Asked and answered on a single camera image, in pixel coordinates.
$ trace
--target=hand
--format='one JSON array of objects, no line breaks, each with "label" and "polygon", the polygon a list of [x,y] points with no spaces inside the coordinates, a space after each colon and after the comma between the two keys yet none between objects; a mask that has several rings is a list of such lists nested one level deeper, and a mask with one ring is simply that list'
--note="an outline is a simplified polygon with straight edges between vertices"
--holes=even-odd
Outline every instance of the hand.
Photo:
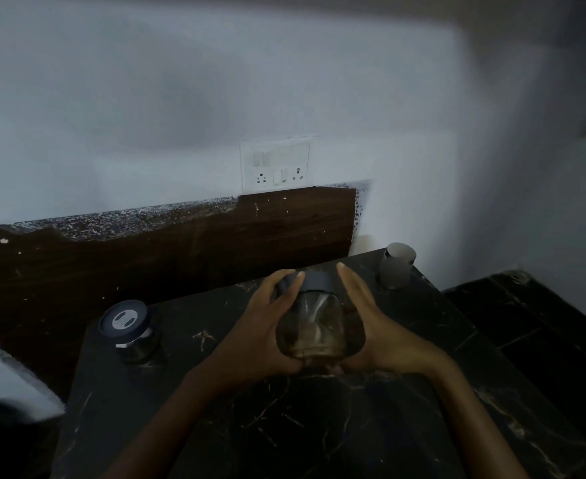
[{"label": "hand", "polygon": [[247,385],[267,376],[290,375],[302,369],[302,362],[280,352],[275,341],[275,327],[293,305],[304,282],[304,273],[298,273],[286,293],[271,302],[276,284],[294,272],[282,269],[265,278],[233,329],[202,362],[221,379],[222,386]]},{"label": "hand", "polygon": [[341,262],[337,272],[364,324],[366,342],[359,353],[344,360],[348,370],[380,369],[400,373],[425,373],[448,356],[437,346],[402,327],[377,305],[362,278]]}]

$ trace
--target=right hand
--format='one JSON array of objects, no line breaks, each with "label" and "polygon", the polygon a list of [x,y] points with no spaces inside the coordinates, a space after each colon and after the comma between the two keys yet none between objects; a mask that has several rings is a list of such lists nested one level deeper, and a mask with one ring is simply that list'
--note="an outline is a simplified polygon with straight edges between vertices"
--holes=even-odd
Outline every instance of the right hand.
[{"label": "right hand", "polygon": [[358,353],[341,362],[346,370],[378,369],[399,373],[428,374],[448,356],[382,313],[366,282],[339,262],[337,272],[360,314],[366,342]]}]

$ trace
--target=forearm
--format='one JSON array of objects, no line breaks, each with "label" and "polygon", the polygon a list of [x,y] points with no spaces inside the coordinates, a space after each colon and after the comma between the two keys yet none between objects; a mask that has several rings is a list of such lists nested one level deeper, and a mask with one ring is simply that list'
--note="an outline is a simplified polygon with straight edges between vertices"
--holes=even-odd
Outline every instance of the forearm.
[{"label": "forearm", "polygon": [[456,362],[442,353],[425,370],[425,375],[441,400],[470,477],[527,478],[524,468]]},{"label": "forearm", "polygon": [[167,402],[122,451],[102,479],[166,477],[196,420],[222,391],[206,362],[185,375]]}]

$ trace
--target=left hand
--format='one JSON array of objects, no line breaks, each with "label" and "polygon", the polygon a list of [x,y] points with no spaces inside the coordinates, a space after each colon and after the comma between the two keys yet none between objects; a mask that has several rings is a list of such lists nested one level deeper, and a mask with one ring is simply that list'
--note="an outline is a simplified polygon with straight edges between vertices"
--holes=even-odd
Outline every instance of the left hand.
[{"label": "left hand", "polygon": [[290,375],[302,369],[302,362],[281,353],[275,341],[275,327],[293,305],[304,282],[304,273],[298,273],[286,293],[271,302],[277,283],[294,272],[282,269],[265,278],[233,329],[202,362],[221,380],[219,385],[225,388],[248,385],[267,376]]}]

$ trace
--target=grey lid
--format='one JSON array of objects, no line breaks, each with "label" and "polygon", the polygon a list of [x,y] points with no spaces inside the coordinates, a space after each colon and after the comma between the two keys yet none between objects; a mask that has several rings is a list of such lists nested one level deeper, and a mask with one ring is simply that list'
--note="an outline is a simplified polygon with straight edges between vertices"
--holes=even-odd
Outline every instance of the grey lid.
[{"label": "grey lid", "polygon": [[98,329],[119,343],[131,342],[147,330],[149,321],[145,303],[130,299],[111,306],[100,318]]},{"label": "grey lid", "polygon": [[[322,292],[330,292],[331,294],[335,294],[336,289],[333,285],[333,279],[331,279],[331,275],[328,272],[305,271],[304,273],[304,282],[302,283],[302,287],[300,287],[300,292],[306,292],[309,290],[319,290]],[[295,280],[296,276],[297,273],[290,274],[278,283],[279,295],[282,295],[286,292],[286,290]]]}]

